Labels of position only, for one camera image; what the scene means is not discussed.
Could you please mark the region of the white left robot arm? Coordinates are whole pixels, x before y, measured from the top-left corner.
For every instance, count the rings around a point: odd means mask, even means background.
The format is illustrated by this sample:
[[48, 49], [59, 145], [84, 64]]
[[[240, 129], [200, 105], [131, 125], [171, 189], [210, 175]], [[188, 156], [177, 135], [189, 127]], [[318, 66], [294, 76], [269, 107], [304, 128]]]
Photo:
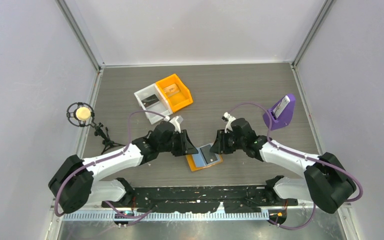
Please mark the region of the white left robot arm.
[[48, 183], [55, 197], [55, 214], [60, 217], [81, 209], [87, 203], [104, 201], [128, 207], [134, 199], [129, 183], [123, 178], [104, 180], [106, 177], [145, 165], [160, 153], [182, 157], [198, 152], [187, 130], [179, 130], [173, 123], [163, 121], [147, 135], [118, 150], [84, 159], [71, 155]]

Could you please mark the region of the black credit card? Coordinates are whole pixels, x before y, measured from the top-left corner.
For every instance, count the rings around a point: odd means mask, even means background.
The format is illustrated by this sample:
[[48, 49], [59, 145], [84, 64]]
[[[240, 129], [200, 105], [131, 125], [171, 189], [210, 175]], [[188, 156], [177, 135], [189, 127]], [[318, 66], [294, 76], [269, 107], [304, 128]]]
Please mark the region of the black credit card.
[[213, 165], [221, 160], [218, 154], [210, 151], [211, 147], [211, 143], [200, 147], [201, 155], [205, 166]]

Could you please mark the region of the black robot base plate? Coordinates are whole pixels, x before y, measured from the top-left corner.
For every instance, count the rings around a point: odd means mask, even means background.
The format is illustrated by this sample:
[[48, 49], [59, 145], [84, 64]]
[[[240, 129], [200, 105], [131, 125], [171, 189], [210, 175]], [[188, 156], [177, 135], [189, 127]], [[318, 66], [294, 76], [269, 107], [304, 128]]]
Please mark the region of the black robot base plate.
[[264, 185], [135, 187], [127, 200], [112, 202], [116, 208], [135, 208], [140, 213], [256, 213], [261, 207], [297, 206], [298, 200], [275, 196]]

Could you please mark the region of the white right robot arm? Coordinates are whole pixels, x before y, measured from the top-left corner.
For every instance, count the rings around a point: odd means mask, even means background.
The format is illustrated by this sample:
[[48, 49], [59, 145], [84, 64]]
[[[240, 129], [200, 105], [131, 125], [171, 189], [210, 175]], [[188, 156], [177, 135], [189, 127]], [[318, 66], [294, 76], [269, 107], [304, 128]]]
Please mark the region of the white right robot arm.
[[286, 199], [313, 202], [322, 211], [333, 214], [357, 190], [354, 180], [345, 174], [337, 157], [329, 152], [308, 154], [258, 135], [244, 118], [228, 121], [219, 129], [210, 152], [227, 155], [242, 150], [252, 159], [275, 164], [297, 175], [278, 175], [266, 180], [265, 198], [271, 205]]

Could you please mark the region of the orange card holder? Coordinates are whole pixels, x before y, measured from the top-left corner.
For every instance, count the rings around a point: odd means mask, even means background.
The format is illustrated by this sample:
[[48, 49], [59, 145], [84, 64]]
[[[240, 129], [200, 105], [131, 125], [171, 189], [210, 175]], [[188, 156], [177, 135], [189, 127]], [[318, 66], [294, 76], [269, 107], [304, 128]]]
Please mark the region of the orange card holder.
[[192, 172], [199, 171], [199, 170], [206, 169], [206, 168], [210, 168], [210, 167], [215, 166], [217, 164], [221, 164], [224, 161], [222, 156], [220, 154], [218, 154], [219, 158], [220, 158], [219, 162], [212, 164], [212, 165], [209, 165], [209, 166], [205, 166], [200, 147], [198, 147], [197, 149], [198, 149], [198, 154], [193, 154], [193, 155], [191, 154], [191, 155], [186, 156], [187, 163], [188, 163], [189, 168]]

